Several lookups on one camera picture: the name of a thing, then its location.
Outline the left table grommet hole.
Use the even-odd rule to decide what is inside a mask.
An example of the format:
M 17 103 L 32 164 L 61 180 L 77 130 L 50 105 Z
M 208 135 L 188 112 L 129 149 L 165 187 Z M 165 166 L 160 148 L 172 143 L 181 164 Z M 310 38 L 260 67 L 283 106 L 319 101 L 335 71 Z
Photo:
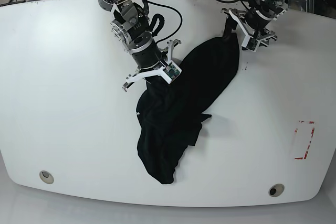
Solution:
M 39 173 L 39 177 L 40 177 L 40 179 L 41 179 L 44 183 L 46 183 L 46 184 L 51 185 L 51 184 L 54 183 L 54 177 L 53 177 L 53 175 L 52 175 L 50 172 L 48 172 L 48 171 L 42 170 L 42 171 Z

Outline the red tape rectangle marking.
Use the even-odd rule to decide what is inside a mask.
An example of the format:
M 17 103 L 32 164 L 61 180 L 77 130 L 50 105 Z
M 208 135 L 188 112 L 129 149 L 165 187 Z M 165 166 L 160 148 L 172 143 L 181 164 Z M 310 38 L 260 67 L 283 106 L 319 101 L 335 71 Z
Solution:
M 303 160 L 307 158 L 315 127 L 315 121 L 298 122 L 294 132 L 291 152 L 294 160 Z

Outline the table grommet hole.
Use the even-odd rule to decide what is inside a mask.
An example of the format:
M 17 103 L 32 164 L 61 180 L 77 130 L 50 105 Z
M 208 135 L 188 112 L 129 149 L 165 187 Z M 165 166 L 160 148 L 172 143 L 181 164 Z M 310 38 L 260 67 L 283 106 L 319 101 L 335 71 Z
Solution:
M 270 197 L 278 197 L 284 192 L 284 189 L 283 184 L 275 184 L 269 189 L 268 194 Z
M 42 170 L 42 171 L 39 173 L 39 177 L 40 177 L 40 179 L 41 179 L 44 183 L 46 183 L 46 184 L 51 185 L 51 184 L 54 183 L 54 177 L 53 177 L 53 175 L 52 175 L 50 172 L 48 172 L 48 171 Z

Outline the black t-shirt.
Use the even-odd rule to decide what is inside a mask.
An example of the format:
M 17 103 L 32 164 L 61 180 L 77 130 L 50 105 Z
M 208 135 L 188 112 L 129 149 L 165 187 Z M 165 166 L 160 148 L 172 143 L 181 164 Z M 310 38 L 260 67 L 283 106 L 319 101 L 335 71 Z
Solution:
M 214 37 L 191 50 L 171 84 L 150 77 L 136 113 L 141 127 L 137 151 L 147 173 L 161 184 L 174 182 L 184 151 L 195 146 L 205 111 L 234 79 L 240 46 L 236 33 Z

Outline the right table grommet hole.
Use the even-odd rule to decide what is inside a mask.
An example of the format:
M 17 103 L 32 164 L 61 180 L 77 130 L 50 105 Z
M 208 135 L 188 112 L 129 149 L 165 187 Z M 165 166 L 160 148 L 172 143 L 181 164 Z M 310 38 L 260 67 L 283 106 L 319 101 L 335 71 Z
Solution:
M 269 189 L 268 194 L 270 197 L 278 197 L 284 192 L 284 189 L 283 184 L 275 184 Z

